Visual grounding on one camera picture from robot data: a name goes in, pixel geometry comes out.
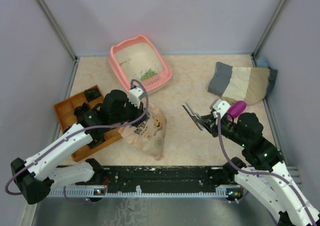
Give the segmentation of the purple plastic scoop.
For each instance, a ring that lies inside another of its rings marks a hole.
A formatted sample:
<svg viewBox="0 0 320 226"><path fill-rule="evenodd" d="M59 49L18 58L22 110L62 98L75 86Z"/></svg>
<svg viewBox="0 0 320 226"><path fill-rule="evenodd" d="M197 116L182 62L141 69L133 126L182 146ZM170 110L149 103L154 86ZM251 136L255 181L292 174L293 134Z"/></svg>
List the purple plastic scoop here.
<svg viewBox="0 0 320 226"><path fill-rule="evenodd" d="M247 103L243 100L236 102L227 111L227 119L232 120L237 118L246 109Z"/></svg>

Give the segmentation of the beige cat litter bag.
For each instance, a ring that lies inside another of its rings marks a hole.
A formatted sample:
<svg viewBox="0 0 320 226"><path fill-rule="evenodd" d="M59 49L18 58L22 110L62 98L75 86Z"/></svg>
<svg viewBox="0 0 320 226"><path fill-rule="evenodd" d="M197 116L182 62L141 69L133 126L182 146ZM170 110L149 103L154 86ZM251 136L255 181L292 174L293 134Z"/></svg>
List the beige cat litter bag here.
<svg viewBox="0 0 320 226"><path fill-rule="evenodd" d="M164 157L167 119L155 104L149 103L148 113L138 126L128 125L118 130L123 139L160 161Z"/></svg>

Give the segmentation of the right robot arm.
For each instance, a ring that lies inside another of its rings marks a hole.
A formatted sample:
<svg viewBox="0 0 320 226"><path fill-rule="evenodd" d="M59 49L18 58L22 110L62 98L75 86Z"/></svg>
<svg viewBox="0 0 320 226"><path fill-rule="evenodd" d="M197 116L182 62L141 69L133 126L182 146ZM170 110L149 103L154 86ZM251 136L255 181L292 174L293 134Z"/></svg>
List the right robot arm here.
<svg viewBox="0 0 320 226"><path fill-rule="evenodd" d="M240 145L245 163L227 157L223 178L229 184L240 184L270 213L278 226L318 226L320 212L302 194L291 177L277 148L263 137L263 125L255 113L242 113L237 122L212 111L195 116L195 123L222 143L227 138Z"/></svg>

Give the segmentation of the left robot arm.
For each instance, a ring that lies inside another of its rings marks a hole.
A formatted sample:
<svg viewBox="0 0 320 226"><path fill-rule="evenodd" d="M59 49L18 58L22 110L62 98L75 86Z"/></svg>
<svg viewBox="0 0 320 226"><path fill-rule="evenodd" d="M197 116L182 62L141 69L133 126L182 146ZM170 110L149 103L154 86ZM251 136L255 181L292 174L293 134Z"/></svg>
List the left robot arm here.
<svg viewBox="0 0 320 226"><path fill-rule="evenodd" d="M14 182L30 205L45 199L55 188L75 183L101 183L104 172L95 159L87 159L75 166L59 168L68 156L85 145L97 144L104 134L113 129L136 126L147 116L147 92L139 86L128 93L114 89L103 102L92 109L77 114L77 122L45 149L27 159L17 157L10 163L12 177L5 185L5 192L12 195L9 185Z"/></svg>

